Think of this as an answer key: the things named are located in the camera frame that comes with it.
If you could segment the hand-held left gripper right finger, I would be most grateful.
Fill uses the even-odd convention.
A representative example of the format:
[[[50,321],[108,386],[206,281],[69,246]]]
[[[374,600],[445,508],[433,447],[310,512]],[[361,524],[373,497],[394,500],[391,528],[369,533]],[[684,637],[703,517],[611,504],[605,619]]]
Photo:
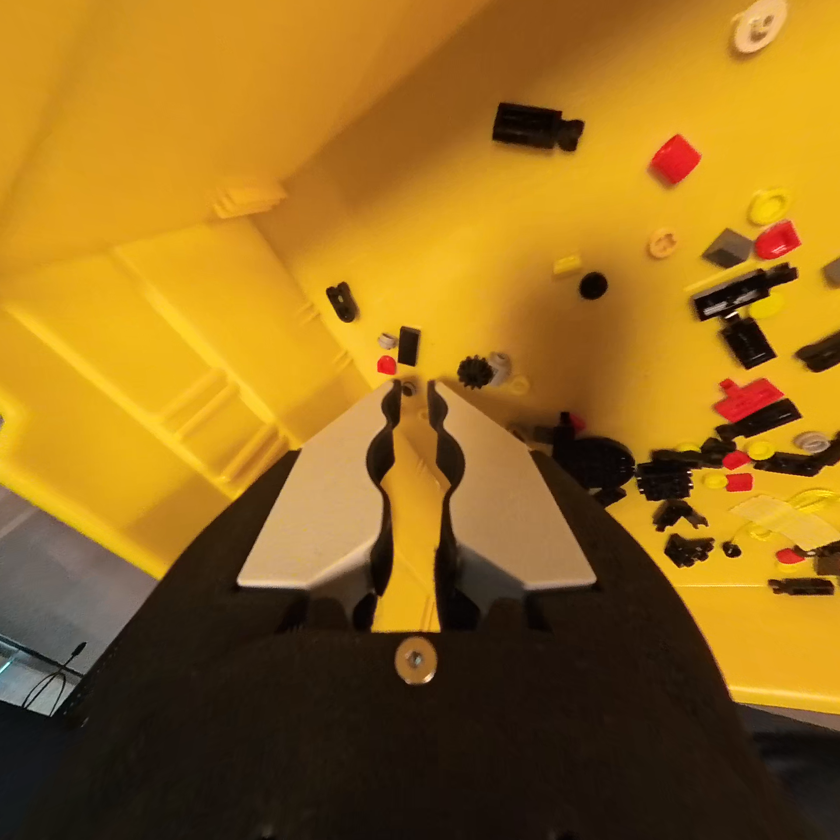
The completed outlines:
[[[434,563],[440,628],[474,629],[498,601],[591,589],[595,572],[531,449],[441,381],[428,384],[427,407],[448,482]]]

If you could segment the yellow plastic bin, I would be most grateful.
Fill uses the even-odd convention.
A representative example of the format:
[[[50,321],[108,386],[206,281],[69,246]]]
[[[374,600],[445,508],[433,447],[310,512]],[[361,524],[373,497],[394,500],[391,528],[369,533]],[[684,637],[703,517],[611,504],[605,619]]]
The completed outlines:
[[[838,431],[838,2],[2,2],[2,634],[87,670],[388,381],[376,628],[436,626],[426,382],[647,460],[769,380]]]

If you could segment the pile of loose lego pieces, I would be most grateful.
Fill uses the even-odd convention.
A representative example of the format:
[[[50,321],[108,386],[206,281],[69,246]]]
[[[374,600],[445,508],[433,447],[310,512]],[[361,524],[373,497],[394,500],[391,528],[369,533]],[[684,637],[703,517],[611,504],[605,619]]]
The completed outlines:
[[[423,321],[464,389],[513,356],[538,446],[615,502],[684,595],[838,610],[732,508],[838,493],[838,2],[489,2],[321,156],[357,294]]]

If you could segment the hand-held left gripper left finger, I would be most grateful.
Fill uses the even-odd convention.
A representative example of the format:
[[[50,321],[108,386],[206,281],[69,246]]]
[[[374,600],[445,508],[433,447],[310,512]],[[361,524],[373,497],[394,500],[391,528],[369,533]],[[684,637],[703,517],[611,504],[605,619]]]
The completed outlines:
[[[372,628],[392,576],[392,505],[382,482],[396,460],[402,388],[387,381],[301,447],[239,587],[333,600],[355,629]]]

